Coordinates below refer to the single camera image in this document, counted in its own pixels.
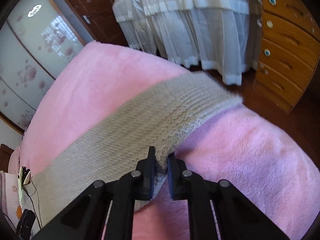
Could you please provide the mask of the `beige knit sweater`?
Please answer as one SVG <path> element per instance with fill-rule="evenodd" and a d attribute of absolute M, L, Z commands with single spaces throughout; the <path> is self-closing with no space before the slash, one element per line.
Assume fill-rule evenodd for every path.
<path fill-rule="evenodd" d="M 156 149 L 155 192 L 166 180 L 167 157 L 207 120 L 242 103 L 205 73 L 158 83 L 119 107 L 68 146 L 23 188 L 22 207 L 51 221 L 95 180 L 131 172 Z"/>

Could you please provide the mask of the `pink cartoon quilt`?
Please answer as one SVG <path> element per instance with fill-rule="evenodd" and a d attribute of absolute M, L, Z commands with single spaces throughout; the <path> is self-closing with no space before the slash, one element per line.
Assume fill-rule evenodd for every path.
<path fill-rule="evenodd" d="M 23 213 L 18 194 L 17 176 L 3 171 L 1 171 L 1 211 L 9 225 L 16 231 Z"/>

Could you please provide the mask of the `light green folded garment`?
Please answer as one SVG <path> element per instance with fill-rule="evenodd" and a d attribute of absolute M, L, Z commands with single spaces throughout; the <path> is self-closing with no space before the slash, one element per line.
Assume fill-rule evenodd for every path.
<path fill-rule="evenodd" d="M 30 184 L 31 181 L 31 171 L 30 169 L 26 168 L 25 166 L 21 166 L 18 172 L 18 197 L 19 197 L 19 203 L 22 204 L 22 192 L 23 187 L 25 185 Z"/>

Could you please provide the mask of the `wooden headboard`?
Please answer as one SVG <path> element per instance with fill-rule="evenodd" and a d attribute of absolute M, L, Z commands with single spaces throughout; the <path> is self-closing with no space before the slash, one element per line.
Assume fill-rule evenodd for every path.
<path fill-rule="evenodd" d="M 1 144 L 0 147 L 0 170 L 8 172 L 10 157 L 14 150 L 5 144 Z"/>

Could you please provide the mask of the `pink fleece bed cover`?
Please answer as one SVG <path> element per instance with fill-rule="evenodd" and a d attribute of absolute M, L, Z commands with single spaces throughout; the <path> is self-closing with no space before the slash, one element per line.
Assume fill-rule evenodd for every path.
<path fill-rule="evenodd" d="M 192 73 L 160 57 L 91 42 L 42 99 L 9 172 L 43 171 L 68 146 L 119 107 L 158 83 Z M 241 103 L 207 120 L 174 152 L 210 181 L 226 179 L 290 239 L 301 239 L 319 213 L 319 170 L 282 129 Z M 185 201 L 169 198 L 168 180 L 155 198 L 138 201 L 134 239 L 188 239 Z"/>

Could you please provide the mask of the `floral sliding wardrobe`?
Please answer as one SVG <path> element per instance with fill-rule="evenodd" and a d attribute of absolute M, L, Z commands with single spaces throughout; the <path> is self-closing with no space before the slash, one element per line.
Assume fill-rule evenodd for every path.
<path fill-rule="evenodd" d="M 53 0 L 19 0 L 1 27 L 1 118 L 23 133 L 84 45 Z"/>

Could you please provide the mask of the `wooden chest of drawers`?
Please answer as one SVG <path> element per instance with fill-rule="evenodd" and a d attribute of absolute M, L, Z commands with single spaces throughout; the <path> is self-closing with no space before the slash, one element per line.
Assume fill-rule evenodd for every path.
<path fill-rule="evenodd" d="M 319 26 L 302 0 L 261 1 L 261 46 L 253 88 L 286 113 L 319 63 Z"/>

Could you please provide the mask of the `brown wooden door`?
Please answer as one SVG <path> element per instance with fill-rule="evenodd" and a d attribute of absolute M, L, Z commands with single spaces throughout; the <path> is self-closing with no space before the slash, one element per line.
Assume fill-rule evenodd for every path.
<path fill-rule="evenodd" d="M 94 40 L 128 46 L 112 10 L 114 0 L 65 0 L 65 2 Z"/>

